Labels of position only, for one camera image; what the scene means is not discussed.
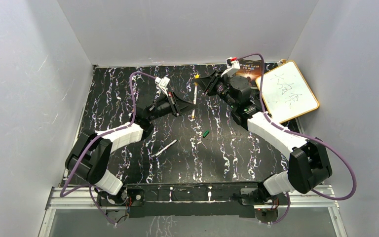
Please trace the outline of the white marker pen yellow end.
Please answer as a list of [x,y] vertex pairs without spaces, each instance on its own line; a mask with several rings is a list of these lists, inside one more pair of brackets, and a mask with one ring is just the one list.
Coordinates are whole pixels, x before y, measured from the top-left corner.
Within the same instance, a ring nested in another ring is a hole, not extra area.
[[[196,105],[196,101],[197,101],[197,88],[198,88],[198,85],[197,83],[195,82],[194,83],[194,98],[193,98],[193,103]],[[194,119],[195,118],[195,109],[193,109],[192,113],[191,113],[191,119]]]

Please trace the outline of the green pen cap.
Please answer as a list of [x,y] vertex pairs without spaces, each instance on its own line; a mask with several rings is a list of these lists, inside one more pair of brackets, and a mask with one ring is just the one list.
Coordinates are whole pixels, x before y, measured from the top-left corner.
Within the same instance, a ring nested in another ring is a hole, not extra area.
[[209,133],[210,133],[209,130],[205,131],[205,132],[203,133],[202,137],[205,138]]

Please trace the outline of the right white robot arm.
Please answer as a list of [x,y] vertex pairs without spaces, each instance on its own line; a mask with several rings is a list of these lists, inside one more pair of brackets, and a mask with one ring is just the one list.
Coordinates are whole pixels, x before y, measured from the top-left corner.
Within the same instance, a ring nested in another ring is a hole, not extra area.
[[229,78],[215,71],[206,77],[196,76],[194,80],[206,95],[217,95],[231,107],[232,118],[238,125],[265,139],[288,159],[287,171],[259,183],[258,197],[262,203],[272,204],[280,193],[306,194],[333,174],[326,148],[271,122],[267,113],[252,102],[246,78]]

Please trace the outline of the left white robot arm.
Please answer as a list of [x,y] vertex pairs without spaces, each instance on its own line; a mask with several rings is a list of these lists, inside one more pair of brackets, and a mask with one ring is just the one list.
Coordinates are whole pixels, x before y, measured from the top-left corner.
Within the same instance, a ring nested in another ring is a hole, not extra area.
[[111,154],[129,144],[143,141],[153,130],[153,120],[172,114],[181,116],[196,108],[196,104],[184,101],[174,92],[161,95],[152,104],[137,107],[136,114],[120,127],[107,131],[84,130],[65,161],[65,168],[72,174],[98,187],[115,205],[123,205],[128,193],[123,182],[108,170]]

